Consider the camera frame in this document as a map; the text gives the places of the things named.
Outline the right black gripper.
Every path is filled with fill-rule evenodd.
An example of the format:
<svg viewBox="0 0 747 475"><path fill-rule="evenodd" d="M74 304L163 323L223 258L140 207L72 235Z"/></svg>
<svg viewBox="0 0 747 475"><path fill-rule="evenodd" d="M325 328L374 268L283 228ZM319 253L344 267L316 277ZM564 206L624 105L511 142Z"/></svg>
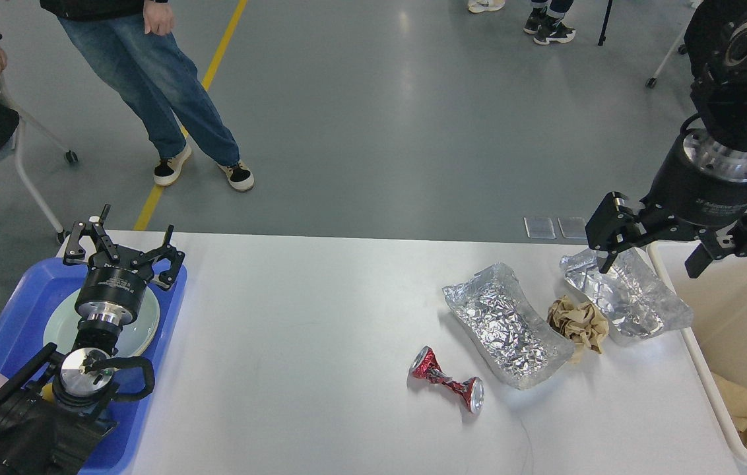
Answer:
<svg viewBox="0 0 747 475"><path fill-rule="evenodd" d="M700 244L684 262L690 278L727 255L747 257L747 152L725 147L705 129L678 136L642 203L635 208L612 191L588 219L585 233L600 273L609 272L619 253L675 234L678 219L705 226L694 228ZM724 234L714 229L733 222Z"/></svg>

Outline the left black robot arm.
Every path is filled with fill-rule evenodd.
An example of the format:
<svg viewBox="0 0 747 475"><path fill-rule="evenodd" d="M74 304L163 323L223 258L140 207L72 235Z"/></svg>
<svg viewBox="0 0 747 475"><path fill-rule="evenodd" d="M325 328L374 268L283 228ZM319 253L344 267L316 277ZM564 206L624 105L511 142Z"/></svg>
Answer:
<svg viewBox="0 0 747 475"><path fill-rule="evenodd" d="M50 342L0 386L0 474L77 474L116 429L111 403L132 403L154 390L144 356L120 356L123 329L139 318L148 286L175 285L185 253L168 226L149 251L115 244L96 220L76 222L63 264L86 265L75 301L76 335L69 351Z"/></svg>

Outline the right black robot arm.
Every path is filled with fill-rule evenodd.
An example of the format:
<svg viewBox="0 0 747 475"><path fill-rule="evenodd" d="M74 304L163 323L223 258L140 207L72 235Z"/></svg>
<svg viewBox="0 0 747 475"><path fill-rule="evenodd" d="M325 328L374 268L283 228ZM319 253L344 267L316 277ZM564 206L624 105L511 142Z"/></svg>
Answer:
<svg viewBox="0 0 747 475"><path fill-rule="evenodd" d="M642 208L607 193L585 226L599 270L652 241L699 241L685 267L699 277L727 255L747 256L747 1L705 1L684 34L703 127L682 124Z"/></svg>

